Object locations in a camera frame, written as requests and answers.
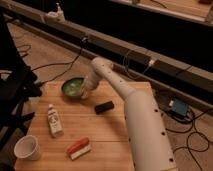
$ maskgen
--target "black cable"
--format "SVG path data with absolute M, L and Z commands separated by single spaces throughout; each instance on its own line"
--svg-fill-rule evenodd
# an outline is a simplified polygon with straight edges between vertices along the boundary
M 166 5 L 164 5 L 163 3 L 161 3 L 161 2 L 158 2 L 158 1 L 156 1 L 156 0 L 150 0 L 151 2 L 154 2 L 154 3 L 156 3 L 156 4 L 159 4 L 160 6 L 162 6 L 163 8 L 166 8 L 167 9 L 167 7 L 166 7 Z
M 190 65 L 190 66 L 186 67 L 185 69 L 179 70 L 177 73 L 174 74 L 173 78 L 174 78 L 174 79 L 177 79 L 177 76 L 178 76 L 178 75 L 180 75 L 181 73 L 184 73 L 184 72 L 188 71 L 188 70 L 189 70 L 190 68 L 192 68 L 192 67 L 193 67 L 193 66 Z M 159 93 L 169 92 L 169 91 L 171 90 L 171 88 L 172 88 L 172 87 L 169 86 L 169 87 L 166 88 L 166 89 L 157 90 L 155 93 L 156 93 L 156 94 L 159 94 Z
M 202 112 L 201 114 L 199 114 L 198 116 L 196 116 L 196 117 L 194 118 L 194 120 L 200 118 L 201 116 L 203 116 L 204 114 L 206 114 L 206 113 L 208 113 L 208 112 L 210 112 L 210 111 L 212 111 L 212 110 L 213 110 L 213 108 L 207 109 L 206 111 L 204 111 L 204 112 Z
M 201 114 L 197 115 L 195 117 L 195 113 L 192 109 L 190 109 L 190 112 L 192 113 L 192 119 L 191 119 L 191 127 L 190 129 L 194 128 L 195 131 L 191 132 L 188 136 L 187 136 L 187 139 L 186 139 L 186 146 L 181 146 L 181 147 L 178 147 L 176 149 L 173 150 L 173 153 L 181 150 L 181 149 L 187 149 L 189 154 L 191 155 L 192 159 L 195 161 L 196 165 L 198 166 L 198 168 L 203 171 L 203 168 L 202 166 L 200 165 L 200 163 L 198 162 L 198 160 L 196 159 L 196 157 L 194 156 L 194 154 L 192 152 L 206 152 L 209 148 L 210 148 L 210 145 L 213 145 L 213 142 L 211 142 L 208 137 L 203 134 L 202 132 L 198 131 L 197 127 L 196 127 L 196 121 L 198 118 L 200 118 L 201 116 L 203 116 L 204 114 L 206 114 L 207 112 L 213 110 L 213 108 L 210 108 L 204 112 L 202 112 Z M 175 131 L 175 130 L 172 130 L 171 132 L 174 132 L 174 133 L 186 133 L 188 132 L 190 129 L 186 130 L 186 131 Z M 190 138 L 195 135 L 195 134 L 198 134 L 203 140 L 205 140 L 207 142 L 207 146 L 203 149 L 195 149 L 195 148 L 192 148 L 190 147 Z
M 29 54 L 27 53 L 27 52 L 22 52 L 22 53 L 20 53 L 20 56 L 21 56 L 21 58 L 24 58 L 24 57 L 26 57 L 26 56 L 28 56 Z
M 53 81 L 53 80 L 57 79 L 58 77 L 61 77 L 62 75 L 64 75 L 66 72 L 68 72 L 68 71 L 72 68 L 72 66 L 73 66 L 73 64 L 75 63 L 75 61 L 80 57 L 80 55 L 81 55 L 81 53 L 82 53 L 82 50 L 83 50 L 83 48 L 84 48 L 84 45 L 85 45 L 86 43 L 87 43 L 87 40 L 84 40 L 84 38 L 83 38 L 83 39 L 82 39 L 82 45 L 81 45 L 81 47 L 80 47 L 80 50 L 79 50 L 77 56 L 75 57 L 75 59 L 72 60 L 71 62 L 65 62 L 65 63 L 52 63 L 52 64 L 47 64 L 47 65 L 43 65 L 43 66 L 34 68 L 32 71 L 35 71 L 35 70 L 37 70 L 37 69 L 44 68 L 44 67 L 53 66 L 53 65 L 69 65 L 69 67 L 68 67 L 65 71 L 63 71 L 62 73 L 56 75 L 55 77 L 53 77 L 53 78 L 51 78 L 51 79 L 49 79 L 49 80 L 47 80 L 47 81 L 42 82 L 41 85 L 43 85 L 43 84 L 45 84 L 45 83 L 47 83 L 47 82 L 49 82 L 49 81 Z
M 31 45 L 30 44 L 24 44 L 24 45 L 17 46 L 16 48 L 18 49 L 19 52 L 28 52 L 31 49 Z
M 53 77 L 52 79 L 42 82 L 42 84 L 45 84 L 45 83 L 47 83 L 47 82 L 49 82 L 49 81 L 53 81 L 53 80 L 57 79 L 58 77 L 61 77 L 62 75 L 64 75 L 66 72 L 68 72 L 68 71 L 72 68 L 72 66 L 73 66 L 73 64 L 75 63 L 75 61 L 80 57 L 81 52 L 82 52 L 82 49 L 83 49 L 83 48 L 81 47 L 81 49 L 80 49 L 78 55 L 75 57 L 75 59 L 74 59 L 72 62 L 70 62 L 70 66 L 68 67 L 68 69 L 66 69 L 64 72 L 62 72 L 62 73 L 56 75 L 56 76 Z
M 180 124 L 192 124 L 192 122 L 195 120 L 195 113 L 192 112 L 191 110 L 188 111 L 188 114 L 191 114 L 191 116 L 189 117 L 188 115 L 183 117 L 183 118 L 180 118 L 178 116 L 175 116 L 173 114 L 170 114 L 166 111 L 164 111 L 167 116 L 169 116 L 170 118 L 172 118 L 173 120 L 175 120 L 176 122 L 180 123 Z
M 190 132 L 192 129 L 193 129 L 193 124 L 191 124 L 191 126 L 184 131 L 176 131 L 176 130 L 172 130 L 170 128 L 166 128 L 167 131 L 177 133 L 177 134 L 186 134 L 186 133 Z

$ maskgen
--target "wire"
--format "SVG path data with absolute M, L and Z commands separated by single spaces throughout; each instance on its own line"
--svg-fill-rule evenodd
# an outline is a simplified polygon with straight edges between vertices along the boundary
M 75 61 L 80 57 L 81 52 L 82 52 L 82 49 L 83 49 L 83 47 L 81 47 L 81 49 L 80 49 L 78 55 L 75 57 L 75 59 L 74 59 L 72 62 L 69 63 L 70 66 L 68 67 L 68 69 L 66 69 L 64 72 L 62 72 L 62 73 L 56 75 L 56 76 L 53 77 L 52 79 L 42 82 L 42 84 L 45 84 L 45 83 L 47 83 L 47 82 L 49 82 L 49 81 L 53 81 L 53 80 L 57 79 L 58 77 L 61 77 L 62 75 L 64 75 L 66 72 L 68 72 L 68 71 L 72 68 L 72 66 L 73 66 L 73 64 L 75 63 Z
M 31 45 L 30 44 L 24 44 L 24 45 L 21 45 L 21 46 L 17 46 L 16 47 L 20 56 L 22 58 L 26 57 L 28 55 L 28 51 L 31 49 Z
M 164 5 L 163 3 L 161 3 L 161 2 L 158 2 L 158 1 L 156 1 L 156 0 L 150 0 L 151 2 L 154 2 L 154 3 L 156 3 L 156 4 L 159 4 L 160 6 L 162 6 L 163 8 L 166 8 L 167 9 L 167 7 L 166 7 L 166 5 Z
M 137 79 L 139 79 L 141 76 L 140 75 L 138 75 L 138 76 L 133 76 L 133 75 L 131 75 L 130 74 L 130 72 L 129 72 L 129 65 L 130 65 L 130 59 L 128 58 L 128 56 L 129 56 L 129 54 L 132 52 L 132 51 L 135 51 L 135 50 L 138 50 L 138 49 L 141 49 L 142 47 L 137 47 L 137 48 L 134 48 L 134 49 L 129 49 L 128 51 L 127 51 L 127 53 L 124 55 L 124 57 L 123 57 L 123 66 L 124 66 L 124 71 L 125 71 L 125 73 L 127 74 L 127 76 L 130 78 L 130 79 L 133 79 L 133 80 L 137 80 Z M 144 71 L 142 72 L 142 74 L 144 75 L 148 70 L 149 70 L 149 68 L 152 66 L 152 65 L 148 65 L 145 69 L 144 69 Z
M 206 114 L 207 112 L 209 112 L 211 110 L 213 110 L 213 108 L 210 108 L 210 109 L 202 112 L 201 114 L 198 114 L 197 116 L 195 116 L 194 111 L 190 108 L 190 113 L 192 114 L 191 127 L 189 129 L 185 130 L 185 131 L 176 131 L 176 130 L 170 130 L 170 129 L 166 128 L 167 131 L 171 131 L 171 132 L 174 132 L 174 133 L 181 133 L 181 134 L 190 132 L 194 128 L 195 131 L 191 132 L 186 138 L 186 146 L 181 146 L 181 147 L 178 147 L 178 148 L 174 149 L 173 153 L 176 153 L 177 151 L 179 151 L 181 149 L 187 149 L 189 154 L 191 155 L 192 159 L 195 161 L 196 165 L 198 166 L 198 168 L 201 171 L 203 171 L 203 168 L 200 165 L 200 163 L 198 162 L 198 160 L 196 159 L 196 157 L 194 156 L 193 152 L 206 152 L 210 148 L 210 145 L 213 145 L 213 142 L 211 142 L 205 134 L 203 134 L 202 132 L 198 131 L 198 129 L 196 127 L 196 121 L 197 121 L 198 118 L 200 118 L 201 116 L 203 116 L 204 114 Z M 190 139 L 196 134 L 198 134 L 204 141 L 206 141 L 207 145 L 206 145 L 205 148 L 203 148 L 203 149 L 195 149 L 195 148 L 191 147 Z
M 192 122 L 195 120 L 195 113 L 191 111 L 191 109 L 189 109 L 188 114 L 191 114 L 191 116 L 189 117 L 188 115 L 186 117 L 180 118 L 178 116 L 175 116 L 173 114 L 169 114 L 168 112 L 164 111 L 167 116 L 169 116 L 170 118 L 172 118 L 173 120 L 175 120 L 176 122 L 180 123 L 180 124 L 192 124 Z
M 190 65 L 190 66 L 186 67 L 185 69 L 179 70 L 177 73 L 174 74 L 173 78 L 174 78 L 174 79 L 177 79 L 177 76 L 178 76 L 178 75 L 180 75 L 181 73 L 184 73 L 184 72 L 188 71 L 188 70 L 189 70 L 190 68 L 192 68 L 192 67 L 193 67 L 193 66 Z M 156 93 L 156 94 L 159 94 L 159 93 L 163 93 L 163 92 L 169 92 L 169 91 L 171 90 L 171 88 L 172 88 L 172 87 L 169 86 L 169 87 L 166 88 L 166 89 L 157 90 L 155 93 Z
M 209 108 L 209 109 L 207 109 L 206 111 L 204 111 L 204 112 L 202 112 L 201 114 L 199 114 L 198 116 L 196 116 L 195 118 L 194 118 L 194 120 L 197 120 L 198 118 L 200 118 L 201 116 L 203 116 L 204 114 L 206 114 L 206 113 L 208 113 L 208 112 L 210 112 L 210 111 L 212 111 L 213 110 L 213 108 Z
M 49 66 L 54 66 L 54 65 L 69 65 L 69 67 L 68 67 L 65 71 L 63 71 L 62 73 L 56 75 L 55 77 L 53 77 L 53 78 L 51 78 L 51 79 L 49 79 L 49 80 L 47 80 L 47 81 L 44 81 L 44 82 L 40 83 L 41 85 L 43 85 L 43 84 L 45 84 L 45 83 L 47 83 L 47 82 L 49 82 L 49 81 L 53 81 L 53 80 L 57 79 L 58 77 L 61 77 L 62 75 L 64 75 L 66 72 L 68 72 L 68 71 L 72 68 L 72 66 L 73 66 L 73 64 L 75 63 L 75 61 L 80 57 L 80 55 L 81 55 L 81 53 L 82 53 L 82 50 L 83 50 L 83 48 L 84 48 L 84 44 L 86 44 L 86 43 L 88 42 L 88 41 L 87 41 L 87 38 L 86 38 L 86 40 L 85 40 L 85 37 L 84 37 L 81 41 L 82 41 L 81 48 L 80 48 L 80 50 L 79 50 L 77 56 L 75 57 L 75 59 L 72 60 L 71 62 L 46 64 L 46 65 L 42 65 L 42 66 L 39 66 L 39 67 L 37 67 L 37 68 L 34 68 L 34 69 L 32 70 L 32 71 L 35 71 L 35 70 L 38 70 L 38 69 L 41 69 L 41 68 L 44 68 L 44 67 L 49 67 Z
M 193 129 L 193 119 L 195 118 L 195 113 L 191 113 L 192 114 L 192 117 L 191 117 L 191 120 L 181 120 L 179 119 L 178 117 L 175 117 L 175 116 L 172 116 L 171 114 L 169 114 L 168 112 L 166 112 L 165 110 L 162 110 L 163 113 L 165 113 L 169 118 L 175 120 L 176 122 L 180 123 L 180 124 L 191 124 L 191 126 L 186 129 L 186 130 L 183 130 L 183 131 L 177 131 L 177 130 L 172 130 L 170 128 L 166 128 L 167 131 L 169 132 L 172 132 L 172 133 L 177 133 L 177 134 L 185 134 L 185 133 L 188 133 L 190 132 L 192 129 Z

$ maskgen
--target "wooden table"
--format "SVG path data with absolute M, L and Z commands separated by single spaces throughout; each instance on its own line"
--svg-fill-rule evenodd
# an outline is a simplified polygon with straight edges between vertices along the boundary
M 132 0 L 118 0 L 132 3 Z M 211 5 L 199 3 L 199 0 L 140 0 L 141 5 L 150 5 L 164 8 L 174 12 L 190 14 L 206 18 Z
M 38 161 L 17 159 L 16 171 L 133 171 L 123 100 L 106 81 L 86 100 L 74 101 L 61 93 L 63 82 L 44 87 L 28 134 L 38 137 L 42 157 Z M 132 86 L 152 93 L 148 82 L 130 82 Z M 112 100 L 115 108 L 96 115 L 94 106 Z M 64 135 L 52 138 L 47 123 L 47 108 L 52 103 L 59 112 Z M 92 150 L 72 161 L 66 154 L 75 141 L 88 137 Z

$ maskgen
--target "bottle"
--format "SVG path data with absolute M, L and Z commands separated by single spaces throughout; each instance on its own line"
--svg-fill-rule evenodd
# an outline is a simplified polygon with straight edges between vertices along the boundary
M 64 17 L 64 12 L 62 11 L 59 3 L 56 3 L 57 5 L 57 13 L 58 13 L 58 20 L 61 21 L 61 22 L 64 22 L 65 21 L 65 17 Z
M 48 106 L 48 123 L 50 126 L 50 132 L 54 138 L 64 134 L 58 111 L 54 108 L 53 104 L 49 104 Z

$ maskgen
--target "electrical cord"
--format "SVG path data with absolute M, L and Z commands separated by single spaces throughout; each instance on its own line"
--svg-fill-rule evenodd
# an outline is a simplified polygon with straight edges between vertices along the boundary
M 191 109 L 189 109 L 189 111 L 188 111 L 188 114 L 190 114 L 191 116 L 186 116 L 186 117 L 184 117 L 184 118 L 180 118 L 180 117 L 178 117 L 178 116 L 175 116 L 175 115 L 173 115 L 173 114 L 170 114 L 170 113 L 168 113 L 168 112 L 166 112 L 166 111 L 164 111 L 166 114 L 167 114 L 167 116 L 169 116 L 170 118 L 172 118 L 173 120 L 175 120 L 176 122 L 178 122 L 178 123 L 180 123 L 180 124 L 185 124 L 185 125 L 187 125 L 187 124 L 192 124 L 192 122 L 195 120 L 195 113 L 191 110 Z
M 68 67 L 65 71 L 63 71 L 62 73 L 56 75 L 55 77 L 53 77 L 53 78 L 51 78 L 51 79 L 49 79 L 49 80 L 47 80 L 47 81 L 41 82 L 41 83 L 39 83 L 39 84 L 40 84 L 40 85 L 43 85 L 43 84 L 45 84 L 45 83 L 47 83 L 47 82 L 49 82 L 49 81 L 53 81 L 53 80 L 55 80 L 55 79 L 61 77 L 62 75 L 64 75 L 66 72 L 68 72 L 68 71 L 72 68 L 72 66 L 73 66 L 73 64 L 76 62 L 76 60 L 80 57 L 80 55 L 81 55 L 81 53 L 82 53 L 82 50 L 83 50 L 83 48 L 84 48 L 84 45 L 88 42 L 87 39 L 88 39 L 88 38 L 85 38 L 85 37 L 84 37 L 84 38 L 81 40 L 81 41 L 82 41 L 82 45 L 81 45 L 81 47 L 80 47 L 80 50 L 79 50 L 77 56 L 74 58 L 74 60 L 72 60 L 72 61 L 70 61 L 70 62 L 64 62 L 64 63 L 50 63 L 50 64 L 42 65 L 42 66 L 39 66 L 39 67 L 37 67 L 37 68 L 32 69 L 32 71 L 36 71 L 36 70 L 38 70 L 38 69 L 41 69 L 41 68 L 44 68 L 44 67 L 49 67 L 49 66 L 56 66 L 56 65 L 57 65 L 57 66 L 58 66 L 58 65 L 68 65 L 68 66 L 69 66 L 69 67 Z
M 190 65 L 190 66 L 186 67 L 185 69 L 179 70 L 177 73 L 174 74 L 173 78 L 174 78 L 174 79 L 177 79 L 177 76 L 178 76 L 178 75 L 180 75 L 181 73 L 184 73 L 184 72 L 188 71 L 188 70 L 189 70 L 190 68 L 192 68 L 192 67 L 193 67 L 193 66 Z M 169 92 L 169 91 L 171 90 L 171 88 L 172 88 L 172 87 L 169 86 L 169 87 L 166 88 L 166 89 L 157 90 L 155 93 L 156 93 L 156 94 L 160 94 L 160 93 L 164 93 L 164 92 Z
M 17 46 L 16 48 L 17 48 L 18 52 L 20 53 L 20 56 L 22 58 L 24 58 L 28 55 L 28 51 L 31 49 L 31 45 L 30 44 L 23 44 L 21 46 Z
M 181 149 L 186 149 L 188 151 L 188 153 L 191 155 L 192 159 L 195 161 L 196 165 L 198 166 L 198 168 L 203 171 L 203 168 L 202 166 L 200 165 L 200 163 L 198 162 L 198 160 L 196 159 L 196 157 L 194 156 L 193 152 L 206 152 L 209 148 L 210 148 L 210 145 L 213 145 L 213 142 L 211 142 L 207 136 L 205 134 L 203 134 L 202 132 L 200 132 L 197 127 L 196 127 L 196 121 L 198 120 L 198 118 L 200 118 L 201 116 L 203 116 L 204 114 L 206 114 L 207 112 L 213 110 L 213 108 L 210 108 L 204 112 L 202 112 L 201 114 L 198 114 L 197 116 L 195 116 L 195 113 L 194 111 L 190 108 L 190 113 L 192 115 L 191 119 L 190 119 L 190 122 L 188 122 L 188 124 L 191 124 L 190 128 L 185 130 L 185 131 L 176 131 L 176 130 L 171 130 L 171 129 L 168 129 L 166 128 L 167 131 L 170 131 L 170 132 L 173 132 L 173 133 L 188 133 L 190 132 L 193 128 L 195 131 L 191 132 L 187 138 L 186 138 L 186 146 L 181 146 L 181 147 L 178 147 L 176 149 L 173 150 L 173 153 L 175 154 L 177 151 L 181 150 Z M 203 148 L 203 149 L 195 149 L 195 148 L 192 148 L 191 145 L 190 145 L 190 139 L 194 136 L 194 135 L 199 135 L 205 142 L 206 142 L 206 147 Z
M 135 48 L 135 49 L 129 49 L 127 51 L 127 53 L 124 55 L 123 57 L 123 67 L 124 67 L 124 71 L 125 73 L 127 74 L 127 76 L 130 78 L 130 79 L 133 79 L 133 80 L 137 80 L 139 79 L 141 76 L 136 76 L 134 77 L 132 74 L 130 74 L 129 72 L 129 65 L 130 65 L 130 59 L 128 58 L 129 54 L 134 51 L 134 50 L 138 50 L 138 49 L 141 49 L 141 47 L 139 48 Z M 152 67 L 154 64 L 155 64 L 155 61 L 154 59 L 151 59 L 149 61 L 149 64 L 147 65 L 147 67 L 144 69 L 144 71 L 142 72 L 143 75 L 145 75 L 145 73 L 149 70 L 150 67 Z
M 80 57 L 81 52 L 82 52 L 82 49 L 83 49 L 83 48 L 81 47 L 81 49 L 80 49 L 78 55 L 75 57 L 75 59 L 74 59 L 72 62 L 69 63 L 70 66 L 69 66 L 64 72 L 62 72 L 62 73 L 56 75 L 55 77 L 53 77 L 53 78 L 50 79 L 50 80 L 47 80 L 47 81 L 42 82 L 42 84 L 45 84 L 45 83 L 47 83 L 47 82 L 49 82 L 49 81 L 53 81 L 53 80 L 55 80 L 55 79 L 61 77 L 62 75 L 64 75 L 66 72 L 68 72 L 68 71 L 72 68 L 72 66 L 73 66 L 73 64 L 75 63 L 75 61 Z
M 160 6 L 162 6 L 163 8 L 166 8 L 166 9 L 167 9 L 166 5 L 164 5 L 163 3 L 159 2 L 159 1 L 156 1 L 156 0 L 150 0 L 150 1 L 151 1 L 151 2 L 154 2 L 154 3 L 156 3 L 156 4 L 160 5 Z

